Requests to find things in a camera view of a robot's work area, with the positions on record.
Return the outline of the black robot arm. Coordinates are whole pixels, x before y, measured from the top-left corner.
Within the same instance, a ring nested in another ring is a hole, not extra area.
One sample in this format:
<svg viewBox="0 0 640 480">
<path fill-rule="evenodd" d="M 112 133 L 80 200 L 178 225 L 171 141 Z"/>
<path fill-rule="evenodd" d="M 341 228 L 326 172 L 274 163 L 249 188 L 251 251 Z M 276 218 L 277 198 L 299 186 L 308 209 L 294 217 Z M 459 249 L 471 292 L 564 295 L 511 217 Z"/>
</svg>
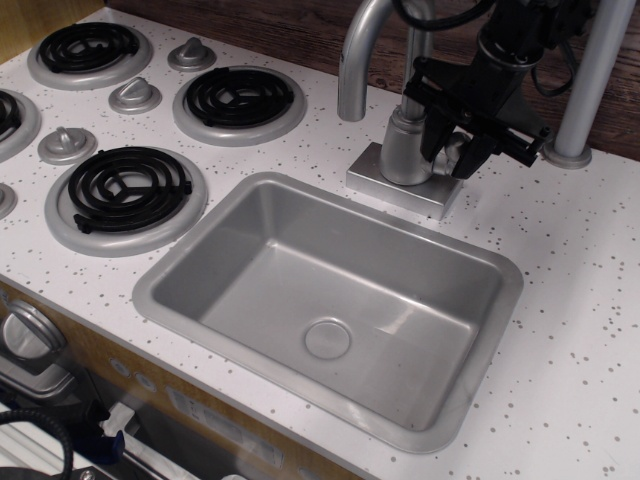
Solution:
<svg viewBox="0 0 640 480">
<path fill-rule="evenodd" d="M 559 48 L 569 75 L 577 63 L 569 40 L 583 33 L 595 11 L 588 1 L 480 1 L 437 20 L 393 4 L 411 27 L 438 32 L 463 26 L 484 13 L 477 51 L 470 64 L 417 57 L 404 93 L 425 108 L 420 152 L 438 175 L 470 178 L 492 155 L 501 153 L 531 166 L 553 138 L 551 127 L 522 94 L 526 77 L 548 50 Z"/>
</svg>

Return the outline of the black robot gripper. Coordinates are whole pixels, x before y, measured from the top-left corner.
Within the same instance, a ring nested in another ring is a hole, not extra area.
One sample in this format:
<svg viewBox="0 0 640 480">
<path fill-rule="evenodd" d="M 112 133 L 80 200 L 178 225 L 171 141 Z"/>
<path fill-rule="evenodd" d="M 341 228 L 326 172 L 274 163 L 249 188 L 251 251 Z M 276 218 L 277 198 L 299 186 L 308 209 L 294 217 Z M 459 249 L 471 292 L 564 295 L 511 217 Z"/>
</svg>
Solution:
<svg viewBox="0 0 640 480">
<path fill-rule="evenodd" d="M 413 61 L 404 94 L 425 107 L 420 152 L 433 163 L 457 128 L 471 136 L 451 176 L 469 179 L 492 155 L 530 166 L 551 139 L 551 128 L 529 106 L 522 82 L 542 59 L 535 40 L 477 39 L 468 65 L 427 57 Z"/>
</svg>

